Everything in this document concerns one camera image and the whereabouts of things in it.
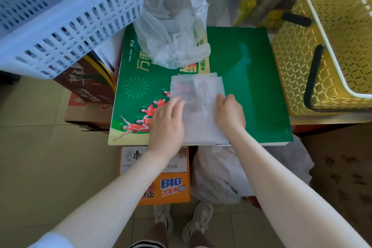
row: basket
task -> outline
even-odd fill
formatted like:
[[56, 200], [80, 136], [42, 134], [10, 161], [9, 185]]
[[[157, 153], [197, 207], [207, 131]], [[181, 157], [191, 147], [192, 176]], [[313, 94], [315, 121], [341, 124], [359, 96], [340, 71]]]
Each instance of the basket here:
[[372, 109], [372, 0], [297, 0], [273, 51], [290, 115]]
[[54, 78], [142, 8], [143, 0], [0, 0], [0, 70]]

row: left hand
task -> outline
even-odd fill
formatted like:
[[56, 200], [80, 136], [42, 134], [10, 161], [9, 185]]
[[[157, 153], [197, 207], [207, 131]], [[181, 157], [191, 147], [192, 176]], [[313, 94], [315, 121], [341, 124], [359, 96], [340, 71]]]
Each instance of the left hand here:
[[153, 117], [148, 140], [148, 151], [165, 157], [168, 161], [180, 150], [185, 129], [182, 122], [184, 100], [175, 97], [158, 108]]

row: shoe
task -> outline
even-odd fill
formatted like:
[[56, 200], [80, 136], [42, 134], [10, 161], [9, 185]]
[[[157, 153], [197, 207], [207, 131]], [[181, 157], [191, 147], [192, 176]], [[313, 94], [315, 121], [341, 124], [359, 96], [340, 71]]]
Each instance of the shoe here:
[[173, 220], [170, 216], [170, 204], [154, 205], [155, 223], [163, 222], [167, 229], [167, 236], [173, 233]]
[[182, 231], [182, 239], [186, 243], [190, 241], [190, 236], [194, 231], [201, 231], [204, 233], [208, 229], [208, 223], [211, 220], [213, 214], [213, 206], [211, 203], [200, 202], [195, 210], [194, 216], [190, 222], [188, 222]]

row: firework graphic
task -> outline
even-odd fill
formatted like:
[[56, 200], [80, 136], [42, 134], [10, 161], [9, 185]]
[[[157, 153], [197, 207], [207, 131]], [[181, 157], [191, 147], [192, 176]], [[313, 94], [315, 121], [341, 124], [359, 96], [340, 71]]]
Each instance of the firework graphic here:
[[139, 76], [131, 77], [124, 85], [124, 92], [129, 98], [140, 98], [147, 94], [149, 84]]

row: white plastic basket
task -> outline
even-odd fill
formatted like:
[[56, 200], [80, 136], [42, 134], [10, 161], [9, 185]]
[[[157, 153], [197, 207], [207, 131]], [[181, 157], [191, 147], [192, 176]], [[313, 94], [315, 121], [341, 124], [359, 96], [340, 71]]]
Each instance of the white plastic basket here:
[[0, 0], [0, 70], [54, 78], [142, 9], [143, 0]]

